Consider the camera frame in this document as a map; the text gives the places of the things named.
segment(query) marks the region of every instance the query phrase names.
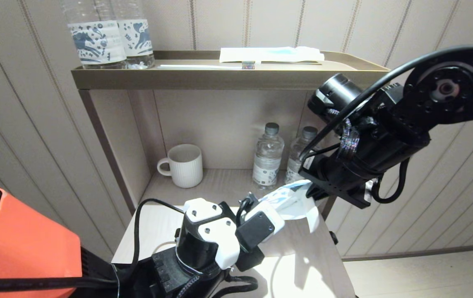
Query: wall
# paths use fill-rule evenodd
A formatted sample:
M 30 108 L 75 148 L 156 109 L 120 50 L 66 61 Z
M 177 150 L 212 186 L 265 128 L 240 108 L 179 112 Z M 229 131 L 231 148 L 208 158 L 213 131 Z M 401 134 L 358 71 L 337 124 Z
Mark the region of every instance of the wall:
M 144 4 L 158 50 L 305 45 L 392 68 L 473 43 L 473 0 Z M 0 1 L 0 186 L 108 258 L 130 214 L 70 77 L 78 65 L 58 1 Z M 130 99 L 135 104 L 131 92 Z M 439 126 L 431 135 L 397 202 L 361 211 L 337 201 L 327 224 L 337 232 L 340 253 L 473 245 L 473 122 Z M 394 168 L 383 194 L 392 192 L 396 177 Z

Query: shelf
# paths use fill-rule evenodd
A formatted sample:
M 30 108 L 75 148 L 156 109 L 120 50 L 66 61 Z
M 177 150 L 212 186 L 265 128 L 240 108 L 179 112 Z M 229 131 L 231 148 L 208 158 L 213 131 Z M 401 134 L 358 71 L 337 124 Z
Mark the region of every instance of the shelf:
M 322 63 L 263 63 L 255 70 L 161 70 L 161 64 L 241 66 L 218 62 L 219 51 L 155 51 L 156 66 L 149 70 L 72 70 L 81 90 L 314 90 L 338 72 L 361 88 L 389 70 L 358 57 L 323 51 Z
M 210 202 L 227 202 L 229 206 L 238 206 L 238 200 L 245 198 L 251 191 L 257 198 L 263 197 L 269 191 L 260 191 L 253 186 L 251 175 L 253 170 L 204 169 L 204 178 L 196 187 L 180 188 L 172 183 L 172 178 L 155 173 L 142 196 L 157 198 L 172 205 L 183 205 L 185 201 L 204 198 Z M 284 185 L 286 171 L 279 171 L 278 188 Z

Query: shelving unit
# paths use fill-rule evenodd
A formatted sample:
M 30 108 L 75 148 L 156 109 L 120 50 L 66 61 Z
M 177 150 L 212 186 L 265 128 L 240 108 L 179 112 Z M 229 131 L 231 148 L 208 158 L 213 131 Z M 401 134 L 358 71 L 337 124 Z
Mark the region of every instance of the shelving unit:
M 189 198 L 203 196 L 213 202 L 225 200 L 235 205 L 238 199 L 252 190 L 250 170 L 206 169 L 204 181 L 199 186 L 184 190 L 176 188 L 170 178 L 154 173 L 154 168 L 148 169 L 149 158 L 146 154 L 151 149 L 147 149 L 147 142 L 139 137 L 139 126 L 144 124 L 139 124 L 139 119 L 136 119 L 138 115 L 133 111 L 130 93 L 135 90 L 172 89 L 301 90 L 298 94 L 304 97 L 305 92 L 315 90 L 338 72 L 348 76 L 361 88 L 368 87 L 388 72 L 387 68 L 346 53 L 323 53 L 326 60 L 321 63 L 263 63 L 257 65 L 255 70 L 161 70 L 157 68 L 160 64 L 241 64 L 219 63 L 219 51 L 155 51 L 156 66 L 149 70 L 84 70 L 79 67 L 72 70 L 72 76 L 131 212 L 142 197 L 158 197 L 182 204 Z M 145 92 L 145 96 L 154 94 Z M 149 142 L 149 147 L 157 147 L 159 152 L 166 154 L 167 144 L 163 144 L 155 102 L 150 109 L 146 114 L 156 119 L 159 127 L 152 128 L 158 136 Z

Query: blue patterned label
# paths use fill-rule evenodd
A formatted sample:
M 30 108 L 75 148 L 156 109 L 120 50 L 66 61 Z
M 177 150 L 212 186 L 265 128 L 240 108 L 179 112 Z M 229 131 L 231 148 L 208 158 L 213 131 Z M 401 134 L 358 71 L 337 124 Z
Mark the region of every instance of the blue patterned label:
M 151 47 L 148 20 L 120 19 L 117 22 L 126 56 L 146 56 L 154 52 Z
M 67 25 L 82 64 L 106 64 L 126 59 L 117 21 Z

